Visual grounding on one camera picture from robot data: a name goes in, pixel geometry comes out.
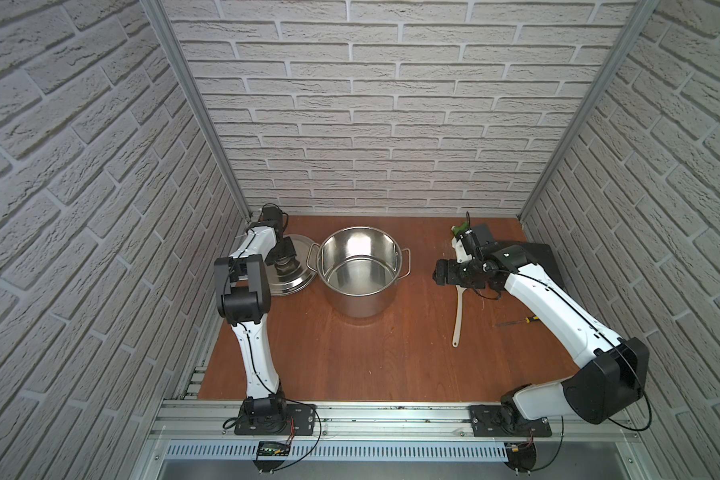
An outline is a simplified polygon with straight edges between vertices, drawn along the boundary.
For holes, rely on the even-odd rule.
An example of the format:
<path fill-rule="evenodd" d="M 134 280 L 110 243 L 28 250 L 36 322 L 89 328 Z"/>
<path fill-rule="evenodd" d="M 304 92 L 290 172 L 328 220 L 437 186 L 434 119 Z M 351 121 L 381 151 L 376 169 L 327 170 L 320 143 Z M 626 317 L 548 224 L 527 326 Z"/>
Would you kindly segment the stainless steel pot lid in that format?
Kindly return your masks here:
<path fill-rule="evenodd" d="M 307 267 L 307 257 L 313 241 L 304 235 L 289 235 L 296 255 L 288 261 L 266 266 L 267 279 L 273 297 L 283 297 L 305 289 L 315 278 Z"/>

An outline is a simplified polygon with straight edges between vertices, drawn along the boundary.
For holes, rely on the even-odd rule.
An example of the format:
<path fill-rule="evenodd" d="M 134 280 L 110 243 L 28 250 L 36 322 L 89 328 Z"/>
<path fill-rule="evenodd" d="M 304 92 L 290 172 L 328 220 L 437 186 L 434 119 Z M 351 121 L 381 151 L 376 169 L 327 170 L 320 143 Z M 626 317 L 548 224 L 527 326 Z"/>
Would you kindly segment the white plastic ladle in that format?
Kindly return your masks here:
<path fill-rule="evenodd" d="M 453 348 L 457 348 L 460 344 L 462 323 L 463 323 L 463 311 L 464 311 L 463 297 L 464 297 L 465 291 L 466 291 L 465 287 L 456 286 L 457 306 L 456 306 L 454 329 L 453 329 L 453 335 L 452 335 L 452 341 L 451 341 L 451 345 Z"/>

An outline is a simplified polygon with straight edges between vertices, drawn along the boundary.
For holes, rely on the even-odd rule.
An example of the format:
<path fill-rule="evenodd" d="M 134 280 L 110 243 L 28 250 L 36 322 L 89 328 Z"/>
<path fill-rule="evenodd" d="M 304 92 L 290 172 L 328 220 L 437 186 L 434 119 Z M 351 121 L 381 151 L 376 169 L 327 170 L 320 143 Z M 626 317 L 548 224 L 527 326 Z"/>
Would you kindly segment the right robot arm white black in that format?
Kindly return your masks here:
<path fill-rule="evenodd" d="M 649 350 L 598 321 L 554 279 L 558 273 L 550 246 L 498 241 L 485 224 L 453 228 L 455 258 L 439 260 L 434 281 L 461 291 L 490 288 L 520 300 L 569 353 L 578 371 L 545 384 L 505 394 L 494 421 L 516 434 L 533 421 L 575 415 L 601 424 L 645 398 Z"/>

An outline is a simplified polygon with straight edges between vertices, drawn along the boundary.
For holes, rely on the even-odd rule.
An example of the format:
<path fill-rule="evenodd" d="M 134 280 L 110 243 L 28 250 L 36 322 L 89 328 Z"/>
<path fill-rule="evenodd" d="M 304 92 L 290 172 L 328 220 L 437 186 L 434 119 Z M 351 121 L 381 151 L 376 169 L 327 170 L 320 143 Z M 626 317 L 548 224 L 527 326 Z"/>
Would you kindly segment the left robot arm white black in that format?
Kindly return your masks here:
<path fill-rule="evenodd" d="M 285 274 L 296 268 L 295 247 L 284 234 L 287 224 L 279 206 L 264 205 L 237 250 L 213 265 L 217 311 L 241 344 L 247 378 L 241 415 L 251 421 L 283 420 L 287 414 L 266 328 L 272 303 L 266 268 Z"/>

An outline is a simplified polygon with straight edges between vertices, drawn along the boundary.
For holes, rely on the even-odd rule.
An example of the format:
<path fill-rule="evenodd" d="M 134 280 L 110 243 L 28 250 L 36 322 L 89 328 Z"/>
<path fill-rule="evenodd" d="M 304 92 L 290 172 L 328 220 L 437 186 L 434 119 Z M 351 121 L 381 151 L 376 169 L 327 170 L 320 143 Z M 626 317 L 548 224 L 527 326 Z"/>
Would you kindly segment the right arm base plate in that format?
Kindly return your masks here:
<path fill-rule="evenodd" d="M 552 436 L 546 417 L 528 420 L 507 405 L 470 405 L 468 413 L 475 437 L 549 438 Z"/>

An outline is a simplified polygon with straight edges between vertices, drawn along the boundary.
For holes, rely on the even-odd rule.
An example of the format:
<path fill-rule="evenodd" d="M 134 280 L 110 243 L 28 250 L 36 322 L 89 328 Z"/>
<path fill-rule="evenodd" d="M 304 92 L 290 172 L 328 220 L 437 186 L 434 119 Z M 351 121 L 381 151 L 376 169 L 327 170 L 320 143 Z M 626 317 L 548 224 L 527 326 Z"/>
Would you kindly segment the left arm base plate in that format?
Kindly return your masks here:
<path fill-rule="evenodd" d="M 313 405 L 289 401 L 246 400 L 233 421 L 225 428 L 243 436 L 311 436 L 318 430 Z"/>

